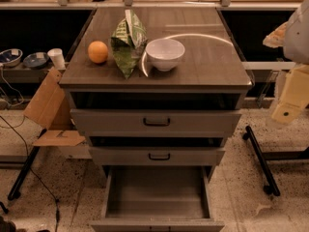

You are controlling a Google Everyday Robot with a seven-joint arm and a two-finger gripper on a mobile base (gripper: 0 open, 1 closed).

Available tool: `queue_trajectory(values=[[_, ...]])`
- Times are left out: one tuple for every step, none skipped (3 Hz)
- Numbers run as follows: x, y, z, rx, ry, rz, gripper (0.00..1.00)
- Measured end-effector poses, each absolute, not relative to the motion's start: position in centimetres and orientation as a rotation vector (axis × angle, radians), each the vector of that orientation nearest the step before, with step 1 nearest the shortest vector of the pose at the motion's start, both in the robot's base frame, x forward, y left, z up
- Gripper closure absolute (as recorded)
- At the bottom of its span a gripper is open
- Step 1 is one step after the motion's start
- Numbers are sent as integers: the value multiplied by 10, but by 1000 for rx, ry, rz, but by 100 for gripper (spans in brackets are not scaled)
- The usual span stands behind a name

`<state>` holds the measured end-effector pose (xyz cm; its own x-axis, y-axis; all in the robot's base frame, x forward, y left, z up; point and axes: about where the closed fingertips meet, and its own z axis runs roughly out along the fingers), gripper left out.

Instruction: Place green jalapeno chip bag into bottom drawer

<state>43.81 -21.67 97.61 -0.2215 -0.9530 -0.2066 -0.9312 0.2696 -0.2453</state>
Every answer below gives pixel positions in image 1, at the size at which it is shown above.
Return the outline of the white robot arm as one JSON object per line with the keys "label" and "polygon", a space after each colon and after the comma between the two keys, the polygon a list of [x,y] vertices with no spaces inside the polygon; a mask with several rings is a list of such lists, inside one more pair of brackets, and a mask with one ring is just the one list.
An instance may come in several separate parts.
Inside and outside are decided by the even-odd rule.
{"label": "white robot arm", "polygon": [[273,121],[288,125],[309,104],[309,0],[304,0],[287,22],[267,35],[263,45],[282,46],[284,56],[295,62],[286,74],[270,116]]}

